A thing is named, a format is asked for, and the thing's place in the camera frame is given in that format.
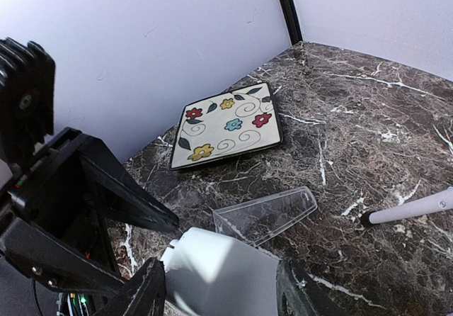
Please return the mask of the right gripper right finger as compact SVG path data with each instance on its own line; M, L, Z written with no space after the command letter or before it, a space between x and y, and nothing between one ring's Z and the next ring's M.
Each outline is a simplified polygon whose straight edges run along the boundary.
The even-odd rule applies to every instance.
M276 271L277 314L347 315L319 288L304 270L300 260L283 259Z

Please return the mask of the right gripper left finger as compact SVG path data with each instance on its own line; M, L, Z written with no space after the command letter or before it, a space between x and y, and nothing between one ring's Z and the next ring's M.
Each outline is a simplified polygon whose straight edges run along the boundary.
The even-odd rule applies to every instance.
M165 300L164 263L149 258L122 290L95 315L162 316Z

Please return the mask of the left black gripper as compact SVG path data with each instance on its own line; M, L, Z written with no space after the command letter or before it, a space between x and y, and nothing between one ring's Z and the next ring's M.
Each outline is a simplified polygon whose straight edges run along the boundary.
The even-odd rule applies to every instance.
M124 280L106 269L106 227L98 211L157 232L177 231L179 218L104 142L88 140L65 129L38 152L33 167L8 182L1 198L1 256L52 290L112 296Z

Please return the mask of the white metronome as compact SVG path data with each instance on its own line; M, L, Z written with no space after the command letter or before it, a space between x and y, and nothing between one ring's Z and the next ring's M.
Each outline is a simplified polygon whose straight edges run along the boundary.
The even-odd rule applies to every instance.
M187 315L276 315L278 259L233 237L192 227L161 261L166 299Z

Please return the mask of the clear metronome cover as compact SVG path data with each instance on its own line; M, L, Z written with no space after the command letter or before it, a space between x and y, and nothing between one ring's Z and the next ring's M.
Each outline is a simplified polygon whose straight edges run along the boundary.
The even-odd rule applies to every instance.
M318 208L306 187L275 193L212 211L215 231L259 247Z

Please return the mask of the white music stand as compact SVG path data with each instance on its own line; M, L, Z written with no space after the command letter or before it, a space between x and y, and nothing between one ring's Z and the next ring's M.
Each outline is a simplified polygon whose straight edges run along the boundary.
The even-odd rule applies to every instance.
M386 222L414 218L451 209L452 187L450 186L444 191L404 203L403 205L384 210L368 211L361 216L360 222L364 227L372 227Z

